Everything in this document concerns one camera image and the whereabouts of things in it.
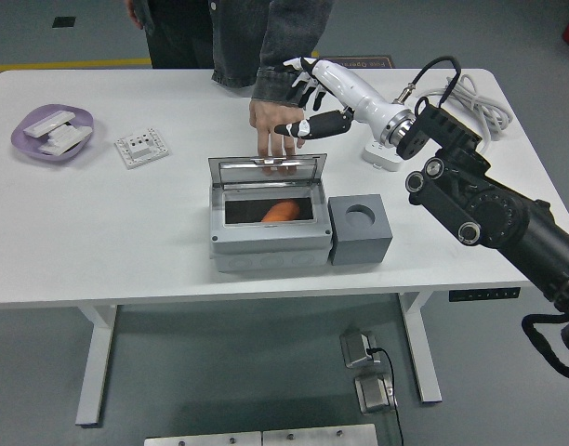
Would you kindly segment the person's right hand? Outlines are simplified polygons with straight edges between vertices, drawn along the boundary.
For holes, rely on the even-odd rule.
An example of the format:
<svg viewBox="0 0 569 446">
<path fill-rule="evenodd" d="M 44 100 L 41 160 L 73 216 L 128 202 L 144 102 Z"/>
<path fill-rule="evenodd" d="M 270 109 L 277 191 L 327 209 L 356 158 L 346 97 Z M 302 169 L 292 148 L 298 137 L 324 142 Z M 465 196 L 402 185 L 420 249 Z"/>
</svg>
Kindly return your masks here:
<svg viewBox="0 0 569 446">
<path fill-rule="evenodd" d="M 139 30 L 143 30 L 145 25 L 145 14 L 141 10 L 141 2 L 138 0 L 125 0 L 124 5 L 126 13 L 132 23 Z"/>
</svg>

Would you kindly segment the person's left hand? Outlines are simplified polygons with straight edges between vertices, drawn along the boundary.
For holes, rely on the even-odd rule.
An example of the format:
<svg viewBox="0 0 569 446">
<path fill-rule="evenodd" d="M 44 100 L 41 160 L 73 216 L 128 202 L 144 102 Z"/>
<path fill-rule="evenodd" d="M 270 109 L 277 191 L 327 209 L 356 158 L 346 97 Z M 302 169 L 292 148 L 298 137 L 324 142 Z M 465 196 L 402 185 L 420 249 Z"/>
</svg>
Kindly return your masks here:
<svg viewBox="0 0 569 446">
<path fill-rule="evenodd" d="M 304 140 L 283 136 L 275 132 L 275 126 L 293 124 L 304 119 L 304 111 L 298 107 L 252 99 L 249 103 L 249 123 L 257 131 L 258 156 L 282 157 L 295 155 Z"/>
</svg>

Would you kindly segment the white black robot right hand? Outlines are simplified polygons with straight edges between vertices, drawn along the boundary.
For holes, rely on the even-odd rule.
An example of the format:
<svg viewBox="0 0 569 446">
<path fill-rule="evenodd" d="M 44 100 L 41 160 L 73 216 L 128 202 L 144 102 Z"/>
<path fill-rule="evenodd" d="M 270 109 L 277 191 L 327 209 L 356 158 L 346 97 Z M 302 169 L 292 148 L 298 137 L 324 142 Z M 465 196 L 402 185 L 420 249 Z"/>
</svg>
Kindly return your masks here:
<svg viewBox="0 0 569 446">
<path fill-rule="evenodd" d="M 325 93 L 342 104 L 341 111 L 313 115 L 293 124 L 277 125 L 274 131 L 283 136 L 305 140 L 329 138 L 347 132 L 353 121 L 367 124 L 376 141 L 386 147 L 396 147 L 415 121 L 404 105 L 389 102 L 355 72 L 327 59 L 294 58 L 284 63 L 299 72 L 292 84 L 297 91 L 303 88 L 303 106 L 315 93 L 313 108 L 321 106 Z"/>
</svg>

